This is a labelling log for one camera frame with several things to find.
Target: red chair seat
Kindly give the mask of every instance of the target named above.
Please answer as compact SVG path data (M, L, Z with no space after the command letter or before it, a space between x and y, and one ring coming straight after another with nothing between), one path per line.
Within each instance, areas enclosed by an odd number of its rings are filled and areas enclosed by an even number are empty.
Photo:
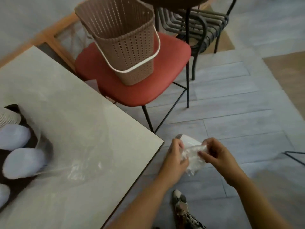
M135 107L150 103L169 87L191 56L191 48L185 42L162 33L159 37L161 49L154 58L154 72L137 84L124 85L94 43L76 58L76 72L84 80L96 79L100 92L120 104Z

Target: hand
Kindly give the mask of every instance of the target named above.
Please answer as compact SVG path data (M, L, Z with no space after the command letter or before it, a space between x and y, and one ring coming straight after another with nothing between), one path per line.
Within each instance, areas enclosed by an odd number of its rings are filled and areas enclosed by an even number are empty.
M189 166L188 158L181 161L179 148L184 148L183 142L179 139L173 139L157 177L168 189L180 180L182 174Z
M238 181L246 177L229 150L217 139L208 138L202 144L207 145L208 153L199 152L198 155L211 163L229 185L235 187Z

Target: white table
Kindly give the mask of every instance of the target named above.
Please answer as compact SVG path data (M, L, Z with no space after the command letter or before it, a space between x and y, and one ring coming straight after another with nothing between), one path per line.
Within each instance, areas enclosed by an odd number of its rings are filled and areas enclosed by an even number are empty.
M0 228L100 228L163 143L36 47L0 69L8 104L53 143L54 166L90 159L83 181L66 171L38 177L0 214Z

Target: brown plastic basket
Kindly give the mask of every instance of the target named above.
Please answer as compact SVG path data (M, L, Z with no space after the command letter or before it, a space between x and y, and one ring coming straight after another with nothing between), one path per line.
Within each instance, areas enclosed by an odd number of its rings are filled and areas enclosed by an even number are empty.
M87 0L75 13L125 85L138 83L153 72L152 58L157 53L153 55L151 9L138 0Z

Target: white basket handle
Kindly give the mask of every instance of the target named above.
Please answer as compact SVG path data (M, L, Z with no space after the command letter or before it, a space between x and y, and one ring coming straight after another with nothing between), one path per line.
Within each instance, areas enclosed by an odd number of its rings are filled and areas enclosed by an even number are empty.
M94 39L94 42L95 42L97 48L99 49L99 51L101 52L101 54L103 55L104 59L106 60L107 64L110 66L110 68L111 68L112 70L114 70L114 71L116 71L116 72L120 72L120 73L128 73L128 72L130 72L130 71L136 69L137 67L143 65L144 63L146 63L146 62L152 60L152 59L153 59L154 57L156 57L157 54L159 53L160 47L161 47L161 42L160 42L160 38L159 38L159 35L158 35L158 32L157 32L155 26L153 26L153 28L154 28L154 30L155 30L155 33L156 33L157 38L158 38L158 43L159 43L159 47L158 47L156 53L154 53L152 56L150 56L150 57L144 59L143 61L137 63L136 65L132 66L131 68L129 68L129 69L127 69L127 70L123 70L123 71L117 70L117 69L113 68L113 66L110 65L109 61L107 60L106 56L104 55L103 51L102 51L102 50L100 49L100 47L98 46L98 44L97 44L97 42L95 41L95 39Z

